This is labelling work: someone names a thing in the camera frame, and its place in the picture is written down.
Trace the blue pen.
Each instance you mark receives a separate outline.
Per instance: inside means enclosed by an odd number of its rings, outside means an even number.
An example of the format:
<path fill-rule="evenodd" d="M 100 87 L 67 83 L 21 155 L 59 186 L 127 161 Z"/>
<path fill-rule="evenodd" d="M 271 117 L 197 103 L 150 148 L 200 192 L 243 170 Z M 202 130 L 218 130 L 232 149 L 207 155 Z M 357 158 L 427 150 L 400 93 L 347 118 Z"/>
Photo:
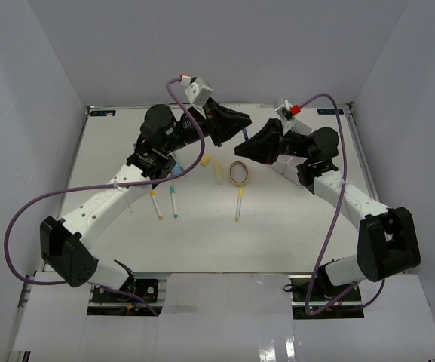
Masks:
<path fill-rule="evenodd" d="M 244 141 L 245 141 L 245 142 L 248 142 L 248 140 L 249 140 L 249 136 L 248 136 L 248 133 L 247 133 L 247 129 L 246 129 L 246 128 L 244 128 L 244 129 L 242 130 L 242 134 L 243 134 L 243 137 L 244 137 Z"/>

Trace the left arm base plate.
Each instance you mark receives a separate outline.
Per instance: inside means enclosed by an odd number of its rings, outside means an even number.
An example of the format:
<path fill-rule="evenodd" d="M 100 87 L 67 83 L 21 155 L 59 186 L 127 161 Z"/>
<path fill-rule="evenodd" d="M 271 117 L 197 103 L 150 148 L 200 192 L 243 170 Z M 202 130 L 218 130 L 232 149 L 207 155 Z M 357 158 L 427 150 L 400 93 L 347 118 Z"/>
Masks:
<path fill-rule="evenodd" d="M 120 293 L 103 287 L 92 287 L 87 315 L 115 317 L 156 317 L 164 306 L 166 281 L 135 279 L 126 283 Z"/>

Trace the orange white pen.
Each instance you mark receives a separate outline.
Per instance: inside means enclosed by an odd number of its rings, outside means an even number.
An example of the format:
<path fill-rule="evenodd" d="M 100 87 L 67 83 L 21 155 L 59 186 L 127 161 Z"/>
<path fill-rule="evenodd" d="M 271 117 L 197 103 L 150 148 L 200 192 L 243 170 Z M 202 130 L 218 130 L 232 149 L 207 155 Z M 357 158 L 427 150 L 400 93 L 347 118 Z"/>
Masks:
<path fill-rule="evenodd" d="M 163 214 L 162 214 L 160 207 L 158 205 L 158 201 L 157 201 L 156 196 L 155 196 L 155 190 L 152 189 L 150 191 L 150 196 L 151 196 L 152 204 L 154 206 L 157 217 L 159 220 L 162 220 L 164 217 L 163 217 Z"/>

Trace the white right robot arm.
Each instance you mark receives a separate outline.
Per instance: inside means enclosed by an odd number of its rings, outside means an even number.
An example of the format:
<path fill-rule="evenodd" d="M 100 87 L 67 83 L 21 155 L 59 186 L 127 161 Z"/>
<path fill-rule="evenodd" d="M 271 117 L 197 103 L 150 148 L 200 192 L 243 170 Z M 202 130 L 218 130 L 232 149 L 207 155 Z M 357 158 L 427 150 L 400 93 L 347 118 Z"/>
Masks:
<path fill-rule="evenodd" d="M 340 153 L 338 146 L 339 134 L 330 127 L 304 135 L 285 131 L 277 119 L 270 119 L 234 149 L 237 156 L 260 164 L 273 164 L 280 155 L 302 158 L 297 167 L 301 186 L 327 201 L 357 230 L 356 253 L 319 264 L 308 283 L 311 293 L 327 301 L 352 284 L 383 281 L 421 264 L 411 212 L 405 207 L 391 208 L 345 182 L 343 170 L 333 163 Z"/>

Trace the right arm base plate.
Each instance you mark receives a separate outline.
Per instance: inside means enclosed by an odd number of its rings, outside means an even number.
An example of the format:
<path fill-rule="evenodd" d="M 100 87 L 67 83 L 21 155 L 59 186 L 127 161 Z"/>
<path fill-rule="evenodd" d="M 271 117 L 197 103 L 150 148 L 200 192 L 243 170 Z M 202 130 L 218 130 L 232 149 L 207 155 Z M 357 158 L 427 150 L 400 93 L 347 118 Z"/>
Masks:
<path fill-rule="evenodd" d="M 315 314 L 315 311 L 325 306 L 330 300 L 346 289 L 346 285 L 331 290 L 326 295 L 316 282 L 311 293 L 309 306 L 305 306 L 305 297 L 311 277 L 307 275 L 295 275 L 289 278 L 283 286 L 283 291 L 291 298 L 293 319 L 300 320 L 333 320 L 333 319 L 361 319 L 364 318 L 362 309 L 362 296 L 359 287 L 354 287 L 349 293 L 328 307 L 325 311 Z"/>

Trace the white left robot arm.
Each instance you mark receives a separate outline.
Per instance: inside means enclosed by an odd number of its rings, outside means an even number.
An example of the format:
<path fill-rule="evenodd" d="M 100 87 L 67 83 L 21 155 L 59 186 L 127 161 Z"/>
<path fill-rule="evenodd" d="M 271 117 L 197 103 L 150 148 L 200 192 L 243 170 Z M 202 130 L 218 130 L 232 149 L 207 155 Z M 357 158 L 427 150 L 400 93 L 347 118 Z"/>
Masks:
<path fill-rule="evenodd" d="M 230 140 L 250 117 L 208 99 L 203 107 L 191 106 L 176 118 L 164 104 L 151 106 L 143 117 L 133 153 L 108 183 L 77 209 L 61 219 L 47 217 L 40 225 L 42 259 L 71 287 L 96 284 L 109 287 L 120 301 L 135 292 L 132 272 L 121 262 L 108 262 L 91 254 L 94 241 L 130 205 L 148 195 L 157 180 L 171 174 L 173 153 L 209 137 L 216 146 Z"/>

